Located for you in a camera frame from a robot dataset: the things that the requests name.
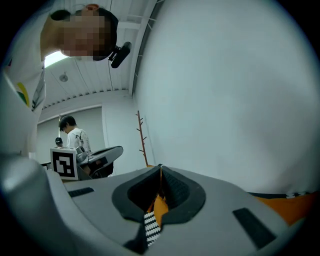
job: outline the ceiling light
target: ceiling light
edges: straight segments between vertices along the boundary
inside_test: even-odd
[[[51,53],[50,55],[48,55],[47,57],[45,57],[44,60],[44,67],[47,68],[50,65],[52,65],[53,63],[59,62],[65,58],[68,58],[68,56],[65,56],[61,53],[61,51],[56,51],[54,53]]]

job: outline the person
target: person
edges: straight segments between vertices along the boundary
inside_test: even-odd
[[[71,115],[65,115],[61,118],[59,129],[67,134],[67,148],[83,147],[88,155],[92,153],[87,133],[78,128],[76,120]]]
[[[118,19],[98,4],[88,4],[71,14],[51,12],[54,1],[37,11],[14,37],[2,64],[25,105],[40,118],[46,98],[46,56],[61,51],[69,57],[107,58],[117,43]],[[37,123],[20,154],[35,158]]]

